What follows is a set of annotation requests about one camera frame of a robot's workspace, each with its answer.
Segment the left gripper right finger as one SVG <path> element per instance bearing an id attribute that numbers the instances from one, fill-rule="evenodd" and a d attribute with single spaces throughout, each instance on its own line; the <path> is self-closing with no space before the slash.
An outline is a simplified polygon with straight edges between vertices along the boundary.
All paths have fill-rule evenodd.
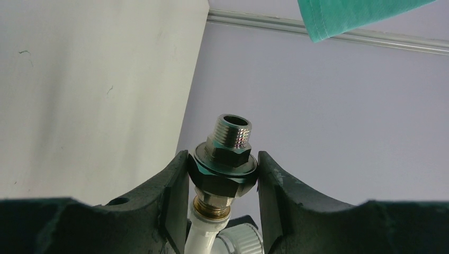
<path id="1" fill-rule="evenodd" d="M 265 151 L 258 169 L 266 253 L 448 253 L 448 202 L 351 205 L 300 181 Z"/>

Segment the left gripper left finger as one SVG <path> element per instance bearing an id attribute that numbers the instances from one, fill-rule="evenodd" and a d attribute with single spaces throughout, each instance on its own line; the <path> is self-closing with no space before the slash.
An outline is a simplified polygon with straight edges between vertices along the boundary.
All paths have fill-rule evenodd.
<path id="1" fill-rule="evenodd" d="M 1 253 L 183 253 L 189 154 L 106 205 L 1 200 Z"/>

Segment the silver metal pipe fitting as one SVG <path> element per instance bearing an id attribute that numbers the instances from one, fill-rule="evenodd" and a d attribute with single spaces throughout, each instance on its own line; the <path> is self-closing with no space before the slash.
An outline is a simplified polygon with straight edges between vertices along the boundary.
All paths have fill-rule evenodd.
<path id="1" fill-rule="evenodd" d="M 249 120 L 222 114 L 206 141 L 193 150 L 188 174 L 196 192 L 193 207 L 203 217 L 227 218 L 233 201 L 255 186 L 259 173 L 251 154 L 251 132 Z"/>

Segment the white plastic water faucet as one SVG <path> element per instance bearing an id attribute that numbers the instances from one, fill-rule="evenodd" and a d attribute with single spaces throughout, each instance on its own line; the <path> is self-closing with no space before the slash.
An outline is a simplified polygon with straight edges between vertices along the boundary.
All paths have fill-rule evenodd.
<path id="1" fill-rule="evenodd" d="M 263 238 L 249 215 L 230 219 L 230 207 L 216 208 L 196 197 L 184 253 L 264 253 Z"/>

